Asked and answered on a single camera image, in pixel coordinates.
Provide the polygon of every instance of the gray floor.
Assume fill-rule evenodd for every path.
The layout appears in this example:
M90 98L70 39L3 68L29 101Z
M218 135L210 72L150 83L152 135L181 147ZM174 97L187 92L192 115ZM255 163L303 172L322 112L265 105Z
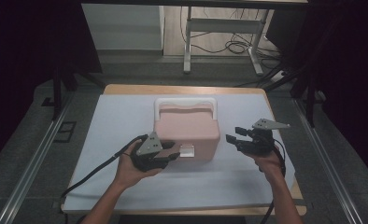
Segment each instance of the gray floor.
M234 86L257 80L246 59L195 58L190 75L182 74L182 58L130 57L116 58L121 63L103 64L107 83ZM76 121L69 143L52 143L36 177L27 192L14 223L63 223L57 203L66 189L82 149L92 113L102 90L78 77L79 87L64 121ZM289 123L282 138L296 169L307 213L305 223L349 223L338 197L326 176L315 149L289 95L290 84L268 93L276 120ZM50 82L35 91L34 102L16 132L0 154L0 212L14 190L26 165L37 149L48 127L53 109L41 106L52 96ZM316 131L328 151L333 166L343 180L349 195L359 209L363 223L368 223L368 170L359 156L321 110L315 108ZM69 223L80 217L69 216ZM247 217L247 223L258 223L262 217ZM271 217L268 223L276 223Z

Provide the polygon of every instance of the pink box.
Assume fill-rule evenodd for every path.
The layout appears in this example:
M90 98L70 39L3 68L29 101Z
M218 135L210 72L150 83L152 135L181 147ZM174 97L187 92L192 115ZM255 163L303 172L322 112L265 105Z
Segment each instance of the pink box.
M214 98L160 98L155 101L154 131L161 141L174 141L158 157L180 152L180 161L212 160L219 143Z

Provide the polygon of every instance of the wooden table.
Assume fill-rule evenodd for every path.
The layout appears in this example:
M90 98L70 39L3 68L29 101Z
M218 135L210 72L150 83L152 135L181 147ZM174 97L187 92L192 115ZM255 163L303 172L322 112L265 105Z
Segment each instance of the wooden table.
M220 87L188 87L188 86L146 86L146 85L120 85L111 84L106 86L104 94L263 94L265 101L269 105L265 91L252 88L220 88ZM304 198L297 181L290 190L291 197L296 202L296 207L301 216L306 213ZM237 207L205 210L180 210L161 212L120 212L123 215L191 215L191 216L254 216L264 215L268 207Z

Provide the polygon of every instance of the metal frame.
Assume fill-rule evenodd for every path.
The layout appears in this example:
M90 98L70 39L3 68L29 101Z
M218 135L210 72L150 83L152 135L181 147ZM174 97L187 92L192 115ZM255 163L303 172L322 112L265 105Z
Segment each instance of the metal frame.
M257 76L262 76L263 71L257 57L257 47L262 37L268 13L269 9L264 9L262 18L259 21L204 19L192 18L191 7L188 7L186 44L184 47L184 73L188 74L191 71L191 32L239 33L255 34L253 45L248 49L248 54Z
M326 176L330 180L330 184L333 187L333 190L338 198L338 201L341 203L341 206L347 215L347 220L350 224L360 224L362 220L360 218L359 212L356 208L356 205L352 201L349 193L347 192L347 188L345 188L344 183L342 182L339 174L336 172L333 167L333 163L330 160L324 145L321 143L320 138L318 137L318 133L314 128L309 125L309 122L306 120L304 107L299 103L300 100L293 100L294 107L297 110L297 113L301 119L301 122L304 125L305 131L309 137L309 140L312 143L313 148L320 159L320 163L324 168Z
M64 106L62 112L59 114L56 120L53 120L48 128L47 133L39 144L33 158L30 160L26 169L24 170L21 179L18 181L15 189L12 191L9 199L0 213L0 223L12 223L15 216L18 214L21 204L23 203L24 197L26 196L29 188L32 186L35 176L47 155L50 145L53 142L53 138L59 130L62 124L65 114L67 113L68 107L74 98L74 93L69 92L65 97Z

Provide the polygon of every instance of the aluminum rail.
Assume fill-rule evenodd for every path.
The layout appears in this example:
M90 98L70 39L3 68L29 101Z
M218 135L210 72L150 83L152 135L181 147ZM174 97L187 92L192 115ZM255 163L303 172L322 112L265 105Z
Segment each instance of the aluminum rail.
M321 143L320 138L318 137L318 133L314 128L310 126L307 122L306 116L304 115L304 107L299 100L293 99L295 108L297 109L298 115L300 116L301 122L304 125L305 131L312 142L312 146L318 154L318 158L321 161L321 165L324 168L324 171L329 178L329 181L333 187L333 190L338 197L338 200L344 209L345 214L347 215L347 220L351 224L361 224L361 218L359 212L357 211L356 205L353 203L347 189L344 186L341 178L333 167L333 163L330 160L330 157L324 148L324 145Z
M23 174L21 175L21 179L18 181L15 189L12 191L9 199L4 206L3 210L0 214L0 223L8 224L12 223L15 216L18 214L19 209L21 208L21 204L26 196L29 188L33 184L35 176L39 170L39 167L42 164L45 156L47 155L50 145L53 142L53 138L56 133L59 131L59 127L62 124L64 117L67 113L68 107L70 106L72 100L74 98L73 92L68 92L64 97L64 104L61 114L54 120L39 144L33 158L30 160Z

